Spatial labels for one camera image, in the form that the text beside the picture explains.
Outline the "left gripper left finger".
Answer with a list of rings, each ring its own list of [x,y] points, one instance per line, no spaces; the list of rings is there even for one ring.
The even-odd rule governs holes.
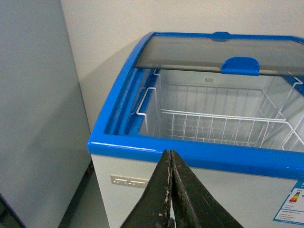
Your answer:
[[[171,227],[171,154],[164,150],[148,184],[122,228]]]

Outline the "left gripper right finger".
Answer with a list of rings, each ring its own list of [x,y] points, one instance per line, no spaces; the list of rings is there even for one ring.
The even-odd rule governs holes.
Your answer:
[[[243,227],[211,195],[198,177],[179,156],[171,150],[171,199],[178,228],[241,228]]]

